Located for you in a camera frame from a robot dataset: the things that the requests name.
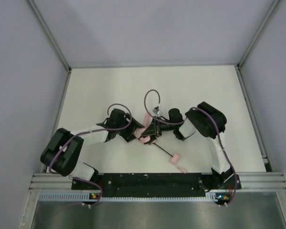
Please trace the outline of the pink and black folding umbrella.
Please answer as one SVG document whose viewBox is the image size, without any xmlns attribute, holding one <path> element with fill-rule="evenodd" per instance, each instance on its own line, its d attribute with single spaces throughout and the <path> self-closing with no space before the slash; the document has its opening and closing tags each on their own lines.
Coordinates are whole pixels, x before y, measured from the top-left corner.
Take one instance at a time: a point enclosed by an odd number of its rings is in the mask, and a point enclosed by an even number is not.
<svg viewBox="0 0 286 229">
<path fill-rule="evenodd" d="M 143 128 L 137 128 L 134 131 L 134 136 L 139 139 L 143 144 L 148 144 L 148 145 L 154 145 L 158 147 L 160 150 L 164 151 L 166 154 L 168 154 L 171 157 L 170 163 L 176 167 L 180 172 L 186 174 L 187 171 L 185 168 L 182 168 L 178 165 L 178 160 L 180 159 L 180 155 L 178 153 L 175 153 L 174 155 L 170 154 L 168 151 L 166 151 L 164 148 L 156 144 L 155 140 L 152 140 L 151 136 L 143 136 L 143 132 L 147 129 L 148 125 L 151 123 L 150 122 L 150 116 L 145 113 L 144 120 L 143 120 Z"/>
</svg>

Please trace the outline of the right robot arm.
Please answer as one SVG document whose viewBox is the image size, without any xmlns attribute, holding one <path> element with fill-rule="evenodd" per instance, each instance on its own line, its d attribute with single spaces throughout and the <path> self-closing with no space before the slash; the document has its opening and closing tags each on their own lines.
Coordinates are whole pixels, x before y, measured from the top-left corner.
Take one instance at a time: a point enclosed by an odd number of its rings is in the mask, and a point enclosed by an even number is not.
<svg viewBox="0 0 286 229">
<path fill-rule="evenodd" d="M 179 109 L 172 108 L 168 112 L 169 118 L 154 116 L 150 125 L 141 134 L 141 137 L 150 140 L 148 144 L 162 135 L 162 132 L 172 131 L 179 140 L 186 140 L 196 132 L 200 133 L 208 141 L 212 159 L 211 183 L 218 187 L 233 174 L 230 162 L 227 159 L 223 144 L 225 115 L 206 102 L 200 103 L 195 109 L 190 109 L 183 118 Z"/>
</svg>

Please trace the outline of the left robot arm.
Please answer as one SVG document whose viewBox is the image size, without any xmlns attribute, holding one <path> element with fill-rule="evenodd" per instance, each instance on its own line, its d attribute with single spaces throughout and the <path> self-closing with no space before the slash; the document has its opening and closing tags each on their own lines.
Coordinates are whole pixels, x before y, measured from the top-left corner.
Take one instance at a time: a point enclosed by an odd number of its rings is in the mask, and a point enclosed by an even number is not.
<svg viewBox="0 0 286 229">
<path fill-rule="evenodd" d="M 50 172 L 91 181 L 98 172 L 79 160 L 82 148 L 108 142 L 117 135 L 130 142 L 136 138 L 134 133 L 139 128 L 144 128 L 144 125 L 129 113 L 115 108 L 109 117 L 93 127 L 77 131 L 59 128 L 41 154 L 40 161 Z"/>
</svg>

